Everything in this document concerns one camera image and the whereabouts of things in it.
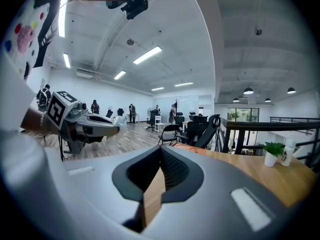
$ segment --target desk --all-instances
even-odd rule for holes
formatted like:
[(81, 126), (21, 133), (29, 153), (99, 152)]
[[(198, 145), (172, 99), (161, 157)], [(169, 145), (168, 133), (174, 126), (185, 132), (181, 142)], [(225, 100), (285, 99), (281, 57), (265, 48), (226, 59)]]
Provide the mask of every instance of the desk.
[[(203, 148), (181, 143), (172, 145), (178, 149), (197, 151), (199, 155), (225, 161), (273, 192), (280, 201), (290, 207), (303, 200), (316, 182), (316, 174), (293, 158), (290, 166), (284, 167), (277, 163), (274, 167), (266, 167), (264, 156), (249, 156), (214, 152)], [(144, 193), (145, 220), (149, 224), (161, 208), (161, 194), (166, 191), (164, 175), (161, 169), (157, 172), (151, 185)]]

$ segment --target smoke detector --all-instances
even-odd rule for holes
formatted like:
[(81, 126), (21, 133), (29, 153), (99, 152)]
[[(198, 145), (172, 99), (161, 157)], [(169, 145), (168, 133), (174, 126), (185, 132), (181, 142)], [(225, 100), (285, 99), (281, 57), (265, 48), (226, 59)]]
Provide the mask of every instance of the smoke detector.
[(135, 44), (135, 41), (133, 41), (132, 39), (128, 39), (128, 41), (126, 41), (126, 44), (128, 46), (133, 46)]

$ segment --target white bottle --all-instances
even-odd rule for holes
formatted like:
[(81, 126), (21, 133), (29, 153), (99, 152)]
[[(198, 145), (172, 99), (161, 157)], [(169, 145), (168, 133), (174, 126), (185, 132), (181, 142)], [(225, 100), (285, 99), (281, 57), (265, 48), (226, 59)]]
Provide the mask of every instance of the white bottle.
[(281, 157), (280, 164), (282, 166), (289, 166), (292, 160), (293, 154), (295, 152), (295, 147), (296, 147), (296, 142), (292, 138), (288, 138), (285, 142), (285, 147)]

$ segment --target floor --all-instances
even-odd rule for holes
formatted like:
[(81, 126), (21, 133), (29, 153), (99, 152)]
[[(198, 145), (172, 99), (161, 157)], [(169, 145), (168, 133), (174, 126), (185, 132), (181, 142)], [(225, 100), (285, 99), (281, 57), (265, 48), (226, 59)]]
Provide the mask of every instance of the floor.
[[(139, 150), (147, 146), (156, 146), (159, 141), (158, 133), (151, 129), (146, 130), (147, 126), (146, 122), (136, 123), (135, 125), (128, 124), (127, 132), (117, 143), (104, 137), (99, 143), (86, 144), (81, 154), (69, 155), (68, 160), (106, 157)], [(57, 135), (46, 136), (44, 141), (43, 137), (35, 136), (31, 132), (26, 132), (26, 134), (34, 136), (42, 146), (54, 148), (60, 154)], [(63, 141), (63, 150), (68, 150), (66, 144)]]

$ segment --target ceiling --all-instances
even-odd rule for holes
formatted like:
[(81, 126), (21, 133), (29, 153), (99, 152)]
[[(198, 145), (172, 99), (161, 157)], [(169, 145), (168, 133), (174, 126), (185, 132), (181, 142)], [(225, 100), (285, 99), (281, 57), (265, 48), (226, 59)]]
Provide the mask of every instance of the ceiling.
[[(251, 104), (288, 97), (319, 82), (319, 54), (311, 32), (290, 0), (218, 0), (224, 33), (223, 76), (217, 103), (230, 104), (254, 90)], [(256, 35), (256, 28), (262, 30)], [(248, 98), (240, 98), (248, 104)]]
[[(53, 68), (86, 69), (92, 81), (117, 84), (140, 92), (177, 90), (176, 84), (214, 87), (214, 61), (206, 24), (195, 0), (149, 0), (149, 8), (134, 20), (117, 9), (91, 6), (78, 0), (67, 4), (65, 38), (56, 36), (47, 58)], [(127, 40), (134, 45), (127, 45)], [(139, 65), (133, 61), (160, 46), (162, 52)], [(119, 80), (114, 77), (126, 74)], [(190, 86), (179, 87), (179, 90)]]

